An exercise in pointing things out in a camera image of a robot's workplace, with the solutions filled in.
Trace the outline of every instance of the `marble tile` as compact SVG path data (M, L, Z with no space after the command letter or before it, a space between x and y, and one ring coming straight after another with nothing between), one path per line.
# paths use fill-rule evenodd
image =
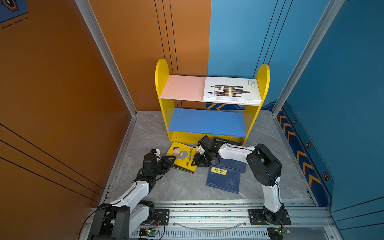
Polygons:
M246 145L255 146L258 143L265 144L283 164L280 181L281 198L308 199L306 184L301 178L295 159L290 157L268 110L260 111ZM143 156L149 150L158 148L164 154L171 144L160 111L138 112L127 151L113 183L111 198L120 197L132 185L131 181L142 167ZM241 174L239 194L206 186L207 176L208 168L197 168L195 174L172 168L144 199L169 201L264 198L262 185L255 180L249 166L246 173Z

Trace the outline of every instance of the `orange wall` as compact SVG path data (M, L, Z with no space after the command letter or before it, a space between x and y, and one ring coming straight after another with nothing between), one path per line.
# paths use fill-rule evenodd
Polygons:
M76 239L131 116L75 1L27 5L0 25L1 236Z
M210 0L90 0L138 111L160 110L154 74L160 58L171 74L208 74ZM177 106L205 109L205 103Z

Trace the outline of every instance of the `blue shelf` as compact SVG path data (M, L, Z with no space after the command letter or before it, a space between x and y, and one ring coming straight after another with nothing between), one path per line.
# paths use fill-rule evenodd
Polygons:
M244 115L221 111L175 108L169 131L246 137Z

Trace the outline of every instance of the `cartoon character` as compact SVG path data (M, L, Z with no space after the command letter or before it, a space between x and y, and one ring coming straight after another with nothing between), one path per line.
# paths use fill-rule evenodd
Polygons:
M186 151L180 151L178 147L174 147L172 156L175 156L176 159L184 160L188 156L188 153Z

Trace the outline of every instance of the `yellow title label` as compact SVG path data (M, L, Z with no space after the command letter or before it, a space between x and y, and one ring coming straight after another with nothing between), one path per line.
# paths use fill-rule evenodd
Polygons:
M215 173L223 174L223 175L227 174L227 171L225 169L220 169L220 168L217 168L217 167L213 167L211 169L211 172L215 172Z

